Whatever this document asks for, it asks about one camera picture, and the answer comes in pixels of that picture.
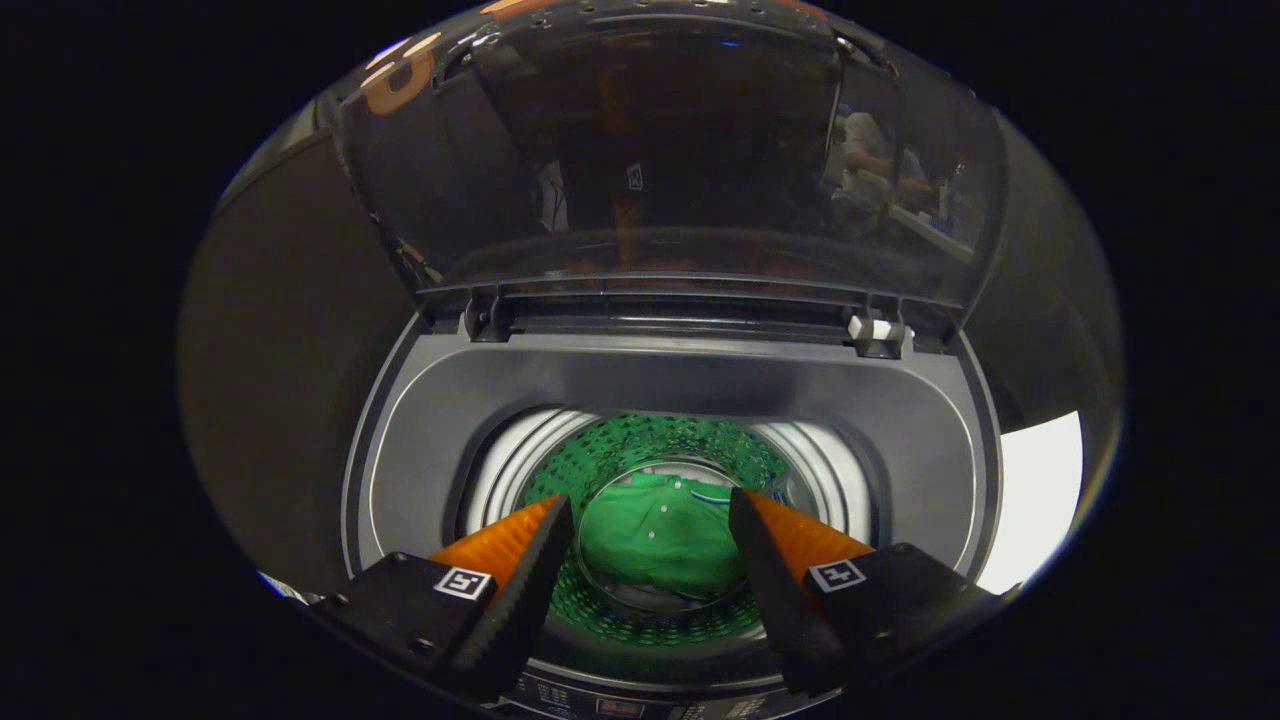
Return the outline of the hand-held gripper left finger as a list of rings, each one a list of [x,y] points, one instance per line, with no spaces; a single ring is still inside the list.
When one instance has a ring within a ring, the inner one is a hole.
[[[326,630],[457,701],[512,689],[538,642],[575,536],[553,495],[428,557],[397,551],[310,607]]]

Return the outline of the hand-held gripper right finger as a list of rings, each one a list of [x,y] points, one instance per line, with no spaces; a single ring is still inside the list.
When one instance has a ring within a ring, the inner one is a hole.
[[[1004,607],[914,544],[872,547],[755,491],[732,491],[728,527],[792,693],[879,684]]]

